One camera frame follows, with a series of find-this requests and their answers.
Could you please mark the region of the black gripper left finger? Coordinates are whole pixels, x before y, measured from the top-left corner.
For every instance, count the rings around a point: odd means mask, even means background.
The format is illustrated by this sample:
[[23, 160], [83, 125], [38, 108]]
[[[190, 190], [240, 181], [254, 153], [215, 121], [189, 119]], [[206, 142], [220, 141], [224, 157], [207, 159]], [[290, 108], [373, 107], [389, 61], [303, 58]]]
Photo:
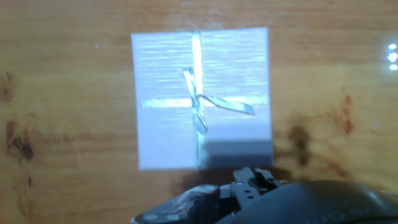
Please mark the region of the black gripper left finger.
[[259, 198], [259, 192], [250, 183], [255, 178], [250, 168], [235, 170], [233, 175], [235, 181], [220, 187], [221, 215], [237, 215]]

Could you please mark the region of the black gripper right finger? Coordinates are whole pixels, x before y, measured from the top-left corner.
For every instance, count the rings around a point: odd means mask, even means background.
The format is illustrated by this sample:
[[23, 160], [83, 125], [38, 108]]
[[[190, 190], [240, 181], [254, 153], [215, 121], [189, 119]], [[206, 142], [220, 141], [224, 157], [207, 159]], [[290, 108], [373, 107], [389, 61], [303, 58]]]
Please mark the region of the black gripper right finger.
[[256, 188], [260, 194], [265, 194], [277, 188], [275, 178], [272, 176], [270, 171], [255, 168], [254, 175], [256, 178]]

